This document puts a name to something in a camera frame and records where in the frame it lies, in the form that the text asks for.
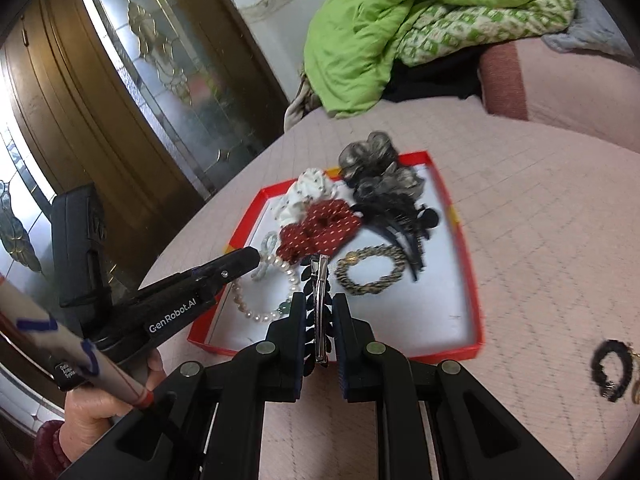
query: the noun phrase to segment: black fabric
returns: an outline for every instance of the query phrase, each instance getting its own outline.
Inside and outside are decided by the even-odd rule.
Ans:
[[[423,97],[449,95],[466,99],[471,95],[481,96],[478,64],[486,48],[487,45],[469,46],[412,67],[396,59],[382,98],[399,103]]]

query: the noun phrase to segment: human hand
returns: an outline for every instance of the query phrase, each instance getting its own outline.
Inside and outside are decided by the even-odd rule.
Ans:
[[[147,359],[146,387],[153,390],[165,378],[160,352],[154,349]],[[112,416],[124,416],[131,406],[92,386],[80,386],[66,394],[65,423],[60,427],[60,447],[74,462],[111,427]]]

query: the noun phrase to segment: black leaf-shaped hair clip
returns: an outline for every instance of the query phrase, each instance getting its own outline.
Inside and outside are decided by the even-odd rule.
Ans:
[[[304,268],[301,280],[305,282],[303,293],[306,298],[306,341],[303,375],[307,377],[316,363],[326,367],[331,352],[330,337],[333,337],[331,324],[331,286],[329,275],[329,257],[325,254],[305,256],[300,261]]]

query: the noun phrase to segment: pearl bracelet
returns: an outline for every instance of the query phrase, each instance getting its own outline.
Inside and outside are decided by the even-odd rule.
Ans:
[[[281,257],[276,256],[275,254],[261,253],[260,259],[265,263],[264,272],[261,272],[260,278],[255,281],[260,280],[264,276],[264,274],[266,273],[266,267],[268,267],[269,265],[272,265],[280,272],[284,272],[289,283],[289,295],[287,296],[287,301],[283,301],[275,310],[272,310],[271,312],[260,314],[258,312],[252,312],[248,308],[246,301],[242,297],[242,286],[240,285],[240,280],[234,280],[232,282],[231,291],[234,294],[234,302],[238,306],[238,310],[242,312],[245,317],[251,318],[256,322],[271,322],[275,321],[280,316],[289,313],[294,292],[301,291],[300,278],[297,276],[296,271],[291,268],[291,265],[289,265],[288,262],[285,262]]]

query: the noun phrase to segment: maroon sleeve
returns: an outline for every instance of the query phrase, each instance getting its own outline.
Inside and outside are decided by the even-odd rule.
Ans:
[[[60,447],[62,424],[61,420],[50,420],[38,430],[30,470],[33,480],[56,480],[71,465]]]

